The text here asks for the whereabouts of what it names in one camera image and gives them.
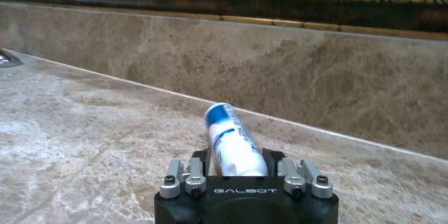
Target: marble backsplash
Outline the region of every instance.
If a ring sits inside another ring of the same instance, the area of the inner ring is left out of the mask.
[[[0,17],[3,48],[448,158],[448,41],[11,3]]]

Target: toothpaste tube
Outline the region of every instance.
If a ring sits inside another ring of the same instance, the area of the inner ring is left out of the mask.
[[[264,158],[232,105],[217,103],[205,112],[205,125],[224,176],[267,176]]]

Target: metal bracket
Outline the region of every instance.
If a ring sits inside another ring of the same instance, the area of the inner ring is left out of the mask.
[[[277,176],[284,178],[284,190],[293,198],[300,198],[305,192],[305,180],[299,175],[296,165],[289,157],[284,157],[277,163]]]
[[[328,177],[320,173],[319,167],[309,159],[303,159],[297,167],[297,172],[305,178],[307,184],[311,184],[312,195],[321,199],[328,199],[333,195],[333,184],[329,183]]]
[[[207,191],[207,179],[203,172],[203,162],[199,157],[189,160],[189,176],[185,179],[185,192],[199,198]]]
[[[175,159],[169,163],[167,176],[160,185],[160,196],[164,199],[176,198],[180,194],[181,174],[184,172],[184,165],[180,160]]]

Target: black screw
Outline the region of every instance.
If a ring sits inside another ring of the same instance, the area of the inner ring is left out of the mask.
[[[328,184],[328,177],[324,175],[319,175],[316,177],[317,184],[327,185]]]
[[[191,189],[191,192],[189,192],[189,195],[197,199],[201,195],[203,195],[203,190],[195,186],[192,189]]]
[[[292,195],[293,199],[300,199],[301,196],[303,196],[303,190],[299,187],[296,187],[292,190],[291,195]]]
[[[176,177],[173,175],[167,175],[164,179],[164,184],[169,186],[175,184],[175,182],[176,182]]]

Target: beige marble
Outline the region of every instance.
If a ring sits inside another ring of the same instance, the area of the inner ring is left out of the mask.
[[[152,223],[169,160],[207,146],[211,104],[19,57],[0,70],[1,223]],[[445,160],[240,116],[259,146],[328,174],[341,224],[445,223]]]
[[[448,158],[448,41],[0,4],[0,46]]]

